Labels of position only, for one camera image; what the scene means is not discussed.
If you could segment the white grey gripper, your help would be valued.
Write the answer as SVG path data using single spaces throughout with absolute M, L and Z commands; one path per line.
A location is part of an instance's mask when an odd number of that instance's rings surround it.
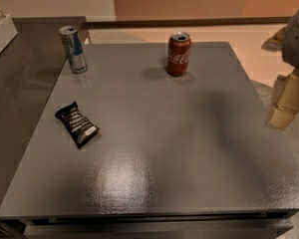
M 274 83 L 266 123 L 276 128 L 287 127 L 299 114 L 299 10 L 262 48 L 281 46 L 283 61 L 296 68 L 288 76 L 279 75 Z

